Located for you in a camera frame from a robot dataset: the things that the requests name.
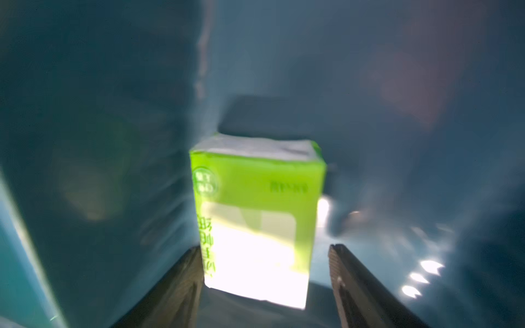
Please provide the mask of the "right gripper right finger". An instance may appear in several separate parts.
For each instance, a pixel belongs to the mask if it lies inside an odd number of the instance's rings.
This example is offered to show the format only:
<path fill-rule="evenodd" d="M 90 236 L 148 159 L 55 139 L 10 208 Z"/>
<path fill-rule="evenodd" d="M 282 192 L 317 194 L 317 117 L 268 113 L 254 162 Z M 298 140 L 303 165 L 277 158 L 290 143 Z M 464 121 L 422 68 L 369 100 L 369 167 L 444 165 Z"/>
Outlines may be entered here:
<path fill-rule="evenodd" d="M 342 327 L 426 327 L 343 244 L 329 246 L 329 274 Z"/>

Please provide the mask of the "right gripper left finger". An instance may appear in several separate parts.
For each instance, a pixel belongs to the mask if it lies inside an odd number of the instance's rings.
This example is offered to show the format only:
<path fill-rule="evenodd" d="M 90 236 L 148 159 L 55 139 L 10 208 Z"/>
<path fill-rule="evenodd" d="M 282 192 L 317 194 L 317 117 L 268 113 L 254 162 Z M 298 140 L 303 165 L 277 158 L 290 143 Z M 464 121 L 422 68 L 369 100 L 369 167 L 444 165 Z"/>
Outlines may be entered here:
<path fill-rule="evenodd" d="M 186 251 L 152 290 L 113 327 L 194 327 L 203 286 L 202 254 L 197 246 Z"/>

